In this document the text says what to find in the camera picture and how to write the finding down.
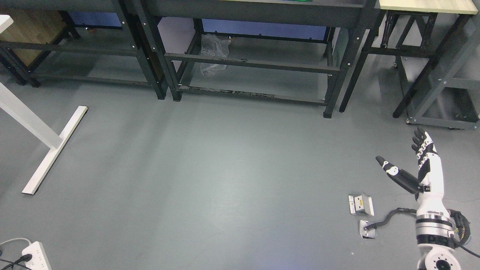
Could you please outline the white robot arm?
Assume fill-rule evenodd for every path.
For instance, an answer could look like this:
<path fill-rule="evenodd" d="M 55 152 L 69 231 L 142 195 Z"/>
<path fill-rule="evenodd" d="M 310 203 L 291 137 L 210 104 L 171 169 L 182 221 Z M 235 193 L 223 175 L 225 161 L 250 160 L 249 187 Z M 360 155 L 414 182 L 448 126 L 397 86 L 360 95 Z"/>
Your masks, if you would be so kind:
<path fill-rule="evenodd" d="M 461 265 L 454 256 L 456 225 L 447 214 L 427 213 L 417 215 L 415 233 L 421 253 L 417 270 L 461 270 Z"/>

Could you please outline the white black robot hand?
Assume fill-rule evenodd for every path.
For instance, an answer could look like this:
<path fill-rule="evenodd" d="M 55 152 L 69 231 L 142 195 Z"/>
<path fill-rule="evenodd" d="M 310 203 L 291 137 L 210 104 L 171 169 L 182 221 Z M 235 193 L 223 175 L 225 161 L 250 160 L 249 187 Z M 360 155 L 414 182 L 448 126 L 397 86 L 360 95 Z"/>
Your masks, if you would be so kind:
<path fill-rule="evenodd" d="M 417 216 L 435 214 L 450 217 L 449 211 L 443 204 L 444 175 L 442 161 L 431 136 L 422 128 L 414 130 L 411 148 L 415 151 L 418 161 L 418 176 L 400 169 L 381 156 L 376 161 L 387 176 L 401 188 L 415 195 L 419 204 Z"/>

